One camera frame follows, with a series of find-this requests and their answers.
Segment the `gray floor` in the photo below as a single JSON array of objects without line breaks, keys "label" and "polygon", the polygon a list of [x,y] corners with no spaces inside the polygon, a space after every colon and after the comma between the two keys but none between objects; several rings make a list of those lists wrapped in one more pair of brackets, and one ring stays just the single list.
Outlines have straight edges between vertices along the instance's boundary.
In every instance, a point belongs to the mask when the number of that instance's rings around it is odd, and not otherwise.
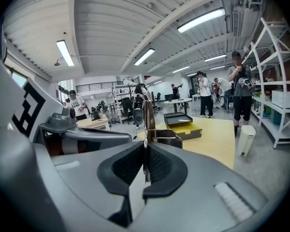
[{"label": "gray floor", "polygon": [[[200,108],[197,107],[193,111],[192,104],[189,103],[189,105],[188,115],[199,116]],[[174,112],[172,106],[164,105],[162,102],[159,103],[159,107],[163,107],[163,110],[155,116],[156,124],[164,123],[163,113]],[[232,120],[233,115],[232,109],[227,113],[222,108],[214,107],[213,118]],[[127,122],[115,124],[112,125],[111,130],[129,133],[134,137],[136,129],[132,123],[133,121],[130,120],[129,125]],[[266,129],[258,127],[258,121],[254,115],[251,115],[249,124],[256,129],[257,134],[246,157],[240,156],[238,152],[235,153],[234,171],[253,183],[270,199],[281,192],[290,182],[290,145],[280,145],[273,149],[272,139]],[[240,129],[235,138],[235,145],[237,145],[239,135]]]}]

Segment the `table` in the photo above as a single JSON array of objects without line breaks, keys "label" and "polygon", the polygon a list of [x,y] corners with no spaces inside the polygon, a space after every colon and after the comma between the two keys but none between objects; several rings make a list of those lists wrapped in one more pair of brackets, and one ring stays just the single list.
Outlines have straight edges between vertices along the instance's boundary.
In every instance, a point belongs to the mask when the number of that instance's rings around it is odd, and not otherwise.
[{"label": "table", "polygon": [[195,110],[195,109],[194,109],[194,108],[195,108],[195,106],[194,106],[194,97],[197,98],[197,104],[198,104],[198,100],[199,100],[199,97],[201,97],[201,95],[196,94],[196,95],[193,95],[193,96],[192,96],[192,107],[193,107],[193,110]]},{"label": "table", "polygon": [[94,121],[91,121],[91,118],[86,118],[77,121],[78,127],[83,128],[97,128],[102,130],[110,130],[110,126],[108,125],[108,118],[103,117]]},{"label": "table", "polygon": [[177,103],[184,103],[185,114],[187,114],[187,102],[191,101],[192,98],[185,98],[185,99],[175,99],[171,101],[165,101],[164,104],[174,104],[174,112],[177,113]]},{"label": "table", "polygon": [[[183,149],[202,154],[233,169],[235,158],[235,137],[232,120],[192,117],[193,123],[202,128],[202,137],[183,140]],[[156,125],[156,129],[166,129],[165,123]],[[144,132],[137,134],[144,140]]]}]

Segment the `black cap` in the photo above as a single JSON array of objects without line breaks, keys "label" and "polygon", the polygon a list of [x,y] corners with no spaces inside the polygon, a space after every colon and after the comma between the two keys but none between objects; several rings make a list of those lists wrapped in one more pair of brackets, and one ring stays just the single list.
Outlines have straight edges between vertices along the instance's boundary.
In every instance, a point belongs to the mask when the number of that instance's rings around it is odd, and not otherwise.
[{"label": "black cap", "polygon": [[76,95],[76,92],[74,89],[70,90],[69,95]]},{"label": "black cap", "polygon": [[232,52],[232,59],[238,59],[241,57],[241,54],[238,51]]}]

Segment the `fluorescent light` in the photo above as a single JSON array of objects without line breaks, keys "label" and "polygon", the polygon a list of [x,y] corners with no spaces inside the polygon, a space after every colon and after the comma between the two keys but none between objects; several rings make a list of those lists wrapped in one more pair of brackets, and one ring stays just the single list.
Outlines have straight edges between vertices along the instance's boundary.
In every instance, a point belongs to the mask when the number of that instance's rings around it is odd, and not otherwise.
[{"label": "fluorescent light", "polygon": [[178,69],[178,70],[176,70],[176,71],[173,71],[173,73],[176,73],[176,72],[182,71],[182,70],[187,69],[187,68],[190,68],[190,66],[186,66],[186,67],[183,67],[183,68]]},{"label": "fluorescent light", "polygon": [[69,54],[65,40],[57,41],[57,46],[58,46],[64,60],[66,60],[67,64],[69,66],[74,66],[74,63],[73,63],[72,58]]},{"label": "fluorescent light", "polygon": [[211,68],[211,69],[209,69],[210,71],[211,70],[215,70],[215,69],[220,69],[220,68],[223,68],[224,66],[219,66],[219,67],[216,67],[216,68]]},{"label": "fluorescent light", "polygon": [[187,75],[187,76],[192,76],[192,75],[196,75],[196,73],[193,73],[193,74],[189,74],[189,75]]},{"label": "fluorescent light", "polygon": [[155,52],[155,50],[153,48],[150,48],[143,56],[141,56],[139,58],[139,60],[137,60],[135,62],[134,65],[140,65],[146,58],[148,58],[150,55],[152,55]]},{"label": "fluorescent light", "polygon": [[204,61],[207,62],[207,61],[215,60],[217,58],[224,58],[226,55],[227,54],[222,54],[222,55],[219,55],[219,56],[216,56],[216,57],[212,57],[212,58],[205,59]]},{"label": "fluorescent light", "polygon": [[211,12],[208,12],[204,15],[201,15],[195,19],[192,19],[191,21],[186,22],[185,24],[179,26],[177,30],[181,33],[185,32],[186,30],[195,27],[196,25],[202,24],[206,21],[215,19],[217,17],[225,15],[226,12],[224,9],[220,8]]}]

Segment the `speaker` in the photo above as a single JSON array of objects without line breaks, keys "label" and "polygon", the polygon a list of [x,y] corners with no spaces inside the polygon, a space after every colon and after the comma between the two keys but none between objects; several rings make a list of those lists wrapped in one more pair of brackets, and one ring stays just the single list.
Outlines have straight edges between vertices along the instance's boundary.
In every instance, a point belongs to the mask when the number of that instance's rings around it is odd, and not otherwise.
[{"label": "speaker", "polygon": [[133,111],[133,121],[136,125],[141,125],[143,122],[143,110],[135,109]]}]

